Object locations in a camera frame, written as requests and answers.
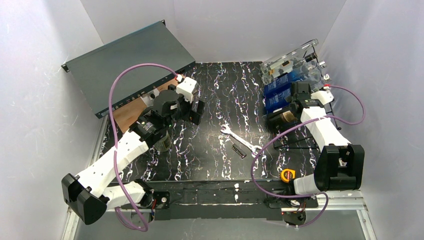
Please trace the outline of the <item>blue square bottle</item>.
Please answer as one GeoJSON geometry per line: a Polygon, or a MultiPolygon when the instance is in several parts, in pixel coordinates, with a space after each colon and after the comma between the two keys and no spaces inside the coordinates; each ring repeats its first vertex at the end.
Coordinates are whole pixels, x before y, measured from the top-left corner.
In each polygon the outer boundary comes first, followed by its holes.
{"type": "Polygon", "coordinates": [[[271,96],[269,98],[264,97],[264,99],[265,99],[265,109],[266,109],[267,113],[271,113],[271,112],[273,112],[277,109],[284,108],[284,107],[288,106],[289,102],[287,102],[287,97],[290,97],[290,95],[291,95],[291,91],[290,91],[290,89],[287,89],[287,90],[285,90],[285,91],[283,91],[283,92],[281,92],[281,93],[279,93],[275,96],[271,96]]]}
{"type": "Polygon", "coordinates": [[[263,96],[265,98],[273,97],[285,90],[291,88],[293,82],[308,82],[312,91],[316,91],[325,84],[322,73],[322,65],[316,61],[306,62],[299,67],[295,67],[288,73],[283,73],[276,77],[263,88],[263,96]]]}

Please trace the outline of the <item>clear square labelled bottle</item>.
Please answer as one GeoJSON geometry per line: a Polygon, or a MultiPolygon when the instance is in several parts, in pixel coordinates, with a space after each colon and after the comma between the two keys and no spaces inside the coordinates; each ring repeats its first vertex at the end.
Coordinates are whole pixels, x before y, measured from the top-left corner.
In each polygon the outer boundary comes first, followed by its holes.
{"type": "Polygon", "coordinates": [[[304,59],[301,59],[299,61],[285,61],[282,66],[276,67],[274,69],[272,69],[269,74],[263,74],[262,73],[262,81],[265,85],[270,84],[271,82],[273,82],[274,80],[276,80],[277,78],[281,77],[284,74],[288,74],[290,72],[292,72],[293,70],[300,68],[304,65],[306,65],[306,63],[309,63],[313,60],[317,59],[317,54],[316,53],[311,53],[306,55],[306,57],[304,59]]]}

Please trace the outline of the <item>dark green wine bottle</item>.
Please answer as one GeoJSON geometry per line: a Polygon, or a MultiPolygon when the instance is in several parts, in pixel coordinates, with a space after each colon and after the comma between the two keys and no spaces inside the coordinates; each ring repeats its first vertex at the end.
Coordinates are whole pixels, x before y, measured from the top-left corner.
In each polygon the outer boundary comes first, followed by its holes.
{"type": "Polygon", "coordinates": [[[283,126],[286,124],[296,123],[297,121],[297,116],[290,110],[280,109],[269,113],[266,116],[266,124],[268,127],[283,126]]]}

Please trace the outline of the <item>clear round glass bottle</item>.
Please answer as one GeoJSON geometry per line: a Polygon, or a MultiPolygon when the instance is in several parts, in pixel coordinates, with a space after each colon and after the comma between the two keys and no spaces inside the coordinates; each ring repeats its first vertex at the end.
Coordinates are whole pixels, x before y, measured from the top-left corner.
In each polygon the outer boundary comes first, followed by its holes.
{"type": "Polygon", "coordinates": [[[278,53],[275,56],[265,60],[261,65],[260,69],[264,75],[268,75],[271,70],[282,67],[283,63],[286,61],[294,61],[298,62],[302,59],[304,59],[307,56],[307,53],[314,50],[314,47],[316,47],[319,44],[319,41],[315,38],[312,40],[307,41],[306,43],[302,44],[298,48],[291,50],[291,51],[283,51],[282,53],[278,53]]]}

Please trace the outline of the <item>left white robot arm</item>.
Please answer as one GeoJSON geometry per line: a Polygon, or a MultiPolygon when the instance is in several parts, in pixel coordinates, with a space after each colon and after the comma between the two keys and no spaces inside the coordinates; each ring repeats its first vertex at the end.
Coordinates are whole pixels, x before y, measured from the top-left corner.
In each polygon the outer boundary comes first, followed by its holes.
{"type": "Polygon", "coordinates": [[[120,186],[109,186],[112,180],[138,156],[151,148],[166,152],[171,147],[169,128],[180,120],[199,125],[205,101],[175,90],[161,91],[153,105],[145,108],[137,120],[96,162],[76,175],[66,174],[61,180],[64,202],[86,224],[99,220],[107,210],[127,205],[130,201],[120,186]]]}

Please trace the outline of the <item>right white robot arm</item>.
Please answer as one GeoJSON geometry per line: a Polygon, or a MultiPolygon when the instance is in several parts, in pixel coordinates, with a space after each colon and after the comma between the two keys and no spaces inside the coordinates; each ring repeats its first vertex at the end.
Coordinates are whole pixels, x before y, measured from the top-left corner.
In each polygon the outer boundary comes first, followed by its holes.
{"type": "Polygon", "coordinates": [[[325,106],[333,100],[330,86],[312,92],[308,82],[291,83],[290,112],[305,125],[320,150],[314,172],[290,180],[296,195],[361,187],[365,150],[360,144],[351,144],[331,121],[325,106]]]}

